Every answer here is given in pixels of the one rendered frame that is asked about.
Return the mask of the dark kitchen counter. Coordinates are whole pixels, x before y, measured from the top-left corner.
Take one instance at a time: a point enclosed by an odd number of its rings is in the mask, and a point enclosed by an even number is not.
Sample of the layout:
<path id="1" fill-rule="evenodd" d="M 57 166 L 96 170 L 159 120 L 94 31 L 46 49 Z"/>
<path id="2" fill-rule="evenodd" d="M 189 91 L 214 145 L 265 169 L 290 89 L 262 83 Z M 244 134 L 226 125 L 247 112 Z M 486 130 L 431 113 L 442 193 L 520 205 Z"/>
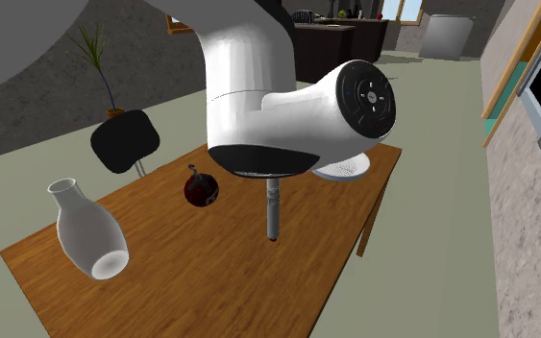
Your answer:
<path id="1" fill-rule="evenodd" d="M 312 11 L 292 14 L 296 80 L 314 84 L 348 60 L 377 61 L 388 20 L 315 18 Z"/>

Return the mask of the wooden framed window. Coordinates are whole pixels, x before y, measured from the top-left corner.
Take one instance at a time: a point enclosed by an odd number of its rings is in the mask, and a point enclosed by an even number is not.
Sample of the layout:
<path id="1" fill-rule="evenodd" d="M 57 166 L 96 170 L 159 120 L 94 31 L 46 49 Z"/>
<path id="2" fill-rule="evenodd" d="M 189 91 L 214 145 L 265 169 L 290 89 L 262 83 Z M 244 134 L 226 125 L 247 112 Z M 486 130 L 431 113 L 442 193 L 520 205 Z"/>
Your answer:
<path id="1" fill-rule="evenodd" d="M 480 57 L 485 140 L 487 147 L 516 100 L 515 91 L 528 74 L 541 47 L 541 0 L 506 0 Z"/>

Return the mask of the grey bin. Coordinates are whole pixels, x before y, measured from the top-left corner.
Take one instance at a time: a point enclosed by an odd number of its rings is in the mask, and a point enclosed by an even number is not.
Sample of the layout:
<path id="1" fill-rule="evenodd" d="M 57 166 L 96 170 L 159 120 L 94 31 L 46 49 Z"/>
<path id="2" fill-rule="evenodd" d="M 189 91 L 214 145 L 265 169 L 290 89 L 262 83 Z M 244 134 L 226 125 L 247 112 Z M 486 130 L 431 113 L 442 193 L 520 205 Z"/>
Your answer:
<path id="1" fill-rule="evenodd" d="M 434 14 L 422 41 L 419 57 L 459 60 L 474 25 L 472 16 Z"/>

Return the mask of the wooden framed wall picture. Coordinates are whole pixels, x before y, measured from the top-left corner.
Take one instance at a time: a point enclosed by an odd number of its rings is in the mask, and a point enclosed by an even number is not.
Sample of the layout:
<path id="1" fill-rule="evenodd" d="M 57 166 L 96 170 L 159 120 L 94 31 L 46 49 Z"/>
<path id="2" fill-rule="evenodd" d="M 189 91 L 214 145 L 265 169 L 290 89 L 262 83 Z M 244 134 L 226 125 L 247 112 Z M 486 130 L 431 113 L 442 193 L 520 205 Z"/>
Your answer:
<path id="1" fill-rule="evenodd" d="M 171 15 L 166 15 L 167 33 L 169 35 L 189 34 L 193 33 L 193 30 L 184 23 L 176 20 Z"/>

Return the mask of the dark red apple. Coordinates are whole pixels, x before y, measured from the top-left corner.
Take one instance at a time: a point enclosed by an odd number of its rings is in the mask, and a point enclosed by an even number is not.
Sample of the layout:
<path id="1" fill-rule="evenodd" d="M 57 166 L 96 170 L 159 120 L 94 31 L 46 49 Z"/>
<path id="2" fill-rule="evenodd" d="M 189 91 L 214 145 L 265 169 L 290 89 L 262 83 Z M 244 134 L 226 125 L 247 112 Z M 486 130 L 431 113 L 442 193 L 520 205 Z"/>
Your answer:
<path id="1" fill-rule="evenodd" d="M 184 185 L 186 200 L 198 207 L 211 205 L 219 195 L 218 182 L 212 175 L 199 173 L 194 164 L 189 163 L 187 167 L 192 175 Z"/>

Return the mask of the white round plate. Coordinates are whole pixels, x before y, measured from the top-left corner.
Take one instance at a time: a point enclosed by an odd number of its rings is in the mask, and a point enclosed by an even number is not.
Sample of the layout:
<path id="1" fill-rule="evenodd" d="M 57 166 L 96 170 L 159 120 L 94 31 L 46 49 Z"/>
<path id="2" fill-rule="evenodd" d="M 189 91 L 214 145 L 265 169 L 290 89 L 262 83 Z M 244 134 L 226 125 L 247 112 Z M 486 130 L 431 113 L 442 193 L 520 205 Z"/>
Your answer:
<path id="1" fill-rule="evenodd" d="M 369 170 L 371 161 L 367 155 L 361 153 L 355 157 L 331 163 L 311 172 L 329 181 L 355 181 L 362 178 Z"/>

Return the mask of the white vase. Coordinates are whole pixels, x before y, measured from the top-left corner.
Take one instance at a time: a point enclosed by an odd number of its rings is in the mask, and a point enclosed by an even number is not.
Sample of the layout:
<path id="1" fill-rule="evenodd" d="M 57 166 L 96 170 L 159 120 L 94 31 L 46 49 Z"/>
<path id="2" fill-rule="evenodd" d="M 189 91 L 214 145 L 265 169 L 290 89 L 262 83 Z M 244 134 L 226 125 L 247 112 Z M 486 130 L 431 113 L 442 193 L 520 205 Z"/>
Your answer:
<path id="1" fill-rule="evenodd" d="M 55 181 L 47 191 L 58 206 L 57 235 L 72 263 L 94 280 L 121 273 L 129 263 L 130 253 L 123 230 L 112 214 L 87 198 L 75 179 Z"/>

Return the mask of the grey pen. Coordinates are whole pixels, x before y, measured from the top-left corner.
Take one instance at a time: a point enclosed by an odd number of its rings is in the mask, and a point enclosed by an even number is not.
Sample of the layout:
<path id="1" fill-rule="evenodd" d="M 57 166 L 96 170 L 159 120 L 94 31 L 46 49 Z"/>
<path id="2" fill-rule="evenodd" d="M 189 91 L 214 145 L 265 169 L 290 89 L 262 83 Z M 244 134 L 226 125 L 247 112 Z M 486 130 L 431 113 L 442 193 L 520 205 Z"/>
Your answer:
<path id="1" fill-rule="evenodd" d="M 271 241 L 276 241 L 280 234 L 280 180 L 266 181 L 267 227 L 266 234 Z"/>

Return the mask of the potted green plant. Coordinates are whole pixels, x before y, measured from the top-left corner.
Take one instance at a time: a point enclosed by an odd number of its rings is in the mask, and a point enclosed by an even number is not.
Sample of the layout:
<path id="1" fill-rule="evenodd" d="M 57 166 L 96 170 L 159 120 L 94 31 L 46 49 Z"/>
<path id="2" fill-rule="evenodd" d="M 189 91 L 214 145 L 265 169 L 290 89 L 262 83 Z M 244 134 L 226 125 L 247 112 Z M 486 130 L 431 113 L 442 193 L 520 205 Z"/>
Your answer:
<path id="1" fill-rule="evenodd" d="M 110 84 L 103 72 L 101 57 L 103 55 L 104 49 L 111 44 L 110 36 L 106 36 L 104 33 L 105 25 L 96 24 L 94 28 L 94 35 L 90 36 L 84 25 L 79 26 L 79 33 L 81 40 L 78 40 L 72 37 L 69 33 L 64 35 L 80 49 L 80 52 L 65 51 L 66 55 L 72 55 L 76 58 L 87 61 L 91 64 L 100 75 L 105 89 L 107 91 L 111 108 L 107 109 L 107 116 L 109 119 L 121 114 L 124 112 L 123 108 L 119 108 L 114 100 L 114 96 L 110 87 Z"/>

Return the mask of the black chair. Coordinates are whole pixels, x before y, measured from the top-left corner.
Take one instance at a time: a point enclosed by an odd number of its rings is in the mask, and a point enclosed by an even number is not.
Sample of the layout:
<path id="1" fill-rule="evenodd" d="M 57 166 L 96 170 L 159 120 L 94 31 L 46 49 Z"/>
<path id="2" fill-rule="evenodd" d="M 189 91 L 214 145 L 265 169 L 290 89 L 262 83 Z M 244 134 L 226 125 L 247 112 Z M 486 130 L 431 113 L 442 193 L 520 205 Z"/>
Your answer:
<path id="1" fill-rule="evenodd" d="M 90 146 L 104 166 L 114 174 L 135 168 L 146 175 L 141 160 L 160 146 L 160 135 L 141 109 L 118 114 L 102 123 L 91 135 Z"/>

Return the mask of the wooden table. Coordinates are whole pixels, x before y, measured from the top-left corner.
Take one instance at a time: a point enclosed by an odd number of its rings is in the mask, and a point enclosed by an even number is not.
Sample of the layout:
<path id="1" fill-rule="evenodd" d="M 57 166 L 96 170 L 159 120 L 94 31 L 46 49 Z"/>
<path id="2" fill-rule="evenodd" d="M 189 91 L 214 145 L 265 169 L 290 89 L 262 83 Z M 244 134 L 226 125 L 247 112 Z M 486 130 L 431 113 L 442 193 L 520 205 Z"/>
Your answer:
<path id="1" fill-rule="evenodd" d="M 54 226 L 1 252 L 50 338 L 308 338 L 352 252 L 362 252 L 396 147 L 369 151 L 359 180 L 311 173 L 281 182 L 280 234 L 266 234 L 266 184 L 233 176 L 205 147 L 102 199 L 130 261 L 96 281 L 65 256 Z M 219 184 L 190 204 L 192 171 Z"/>

